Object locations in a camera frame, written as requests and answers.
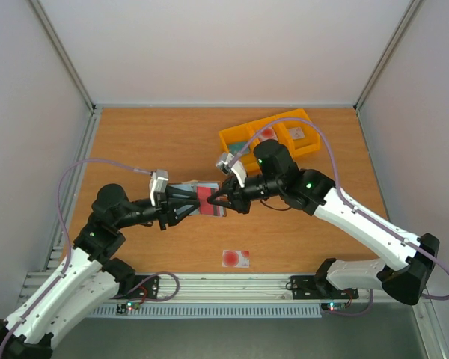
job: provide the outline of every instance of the red circle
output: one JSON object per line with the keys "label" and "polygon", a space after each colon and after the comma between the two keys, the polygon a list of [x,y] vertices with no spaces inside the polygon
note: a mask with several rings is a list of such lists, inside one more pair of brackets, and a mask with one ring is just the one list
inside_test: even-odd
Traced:
{"label": "red circle", "polygon": [[223,263],[228,267],[234,267],[239,263],[239,255],[236,251],[228,251],[223,254]]}
{"label": "red circle", "polygon": [[271,128],[265,129],[261,132],[261,135],[263,137],[272,138],[273,137],[273,130]]}

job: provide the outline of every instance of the white wall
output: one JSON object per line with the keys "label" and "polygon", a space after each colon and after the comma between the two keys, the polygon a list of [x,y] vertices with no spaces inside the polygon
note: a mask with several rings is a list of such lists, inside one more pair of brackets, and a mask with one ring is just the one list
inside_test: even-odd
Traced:
{"label": "white wall", "polygon": [[409,0],[42,0],[96,103],[354,105]]}
{"label": "white wall", "polygon": [[49,247],[60,173],[88,114],[24,0],[0,1],[0,318]]}
{"label": "white wall", "polygon": [[[440,238],[449,264],[449,1],[424,2],[361,114],[391,219]],[[430,291],[449,293],[434,272]],[[434,305],[449,343],[449,302]]]}

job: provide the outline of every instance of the black wire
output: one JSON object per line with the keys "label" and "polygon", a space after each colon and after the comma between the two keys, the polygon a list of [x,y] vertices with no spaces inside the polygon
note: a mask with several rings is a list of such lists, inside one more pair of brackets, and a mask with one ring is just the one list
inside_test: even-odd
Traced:
{"label": "black wire", "polygon": [[285,212],[285,211],[289,211],[291,209],[291,206],[288,206],[287,208],[275,208],[275,207],[271,207],[269,204],[264,203],[264,200],[260,200],[261,204],[269,209],[272,209],[274,211],[279,211],[279,212]]}

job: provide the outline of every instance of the yellow tray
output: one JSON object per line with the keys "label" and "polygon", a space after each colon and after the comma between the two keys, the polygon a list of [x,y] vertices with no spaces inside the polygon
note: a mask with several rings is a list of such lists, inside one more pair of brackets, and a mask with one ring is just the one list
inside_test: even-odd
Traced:
{"label": "yellow tray", "polygon": [[[311,121],[306,111],[303,108],[298,108],[296,110],[284,112],[275,116],[262,118],[261,120],[230,127],[229,129],[223,129],[218,132],[222,150],[225,152],[230,152],[228,147],[229,144],[248,141],[255,134],[255,132],[264,127],[267,123],[282,117],[300,117]],[[299,127],[305,134],[305,137],[298,140],[293,140],[291,134],[289,133],[289,129],[294,127]],[[318,151],[321,148],[320,135],[311,126],[306,125],[303,122],[289,120],[278,123],[272,128],[275,130],[279,143],[287,147],[294,159],[303,156],[306,153]],[[242,163],[245,165],[246,171],[249,173],[258,172],[260,170],[257,160],[253,155],[253,150],[259,143],[260,139],[255,139],[251,143],[250,153],[241,158]]]}

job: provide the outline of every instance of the wooden table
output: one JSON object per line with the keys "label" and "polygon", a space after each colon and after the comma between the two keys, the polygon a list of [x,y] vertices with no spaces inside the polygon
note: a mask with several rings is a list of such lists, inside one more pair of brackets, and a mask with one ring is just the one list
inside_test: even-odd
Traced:
{"label": "wooden table", "polygon": [[[102,157],[146,169],[163,168],[170,182],[222,181],[215,167],[218,131],[289,108],[105,108],[91,157]],[[343,187],[365,206],[384,215],[373,169],[352,108],[307,108],[327,134],[336,155]],[[332,177],[323,148],[298,160]],[[121,184],[130,200],[148,197],[149,176],[105,164],[89,164],[70,228],[75,238],[91,212],[97,191]],[[279,207],[278,198],[269,204]],[[303,212],[276,212],[253,203],[251,213],[227,211],[226,218],[194,216],[160,231],[131,227],[116,256],[137,272],[313,272],[327,257],[365,260],[376,257],[338,228]],[[249,251],[249,269],[222,267],[223,250]]]}

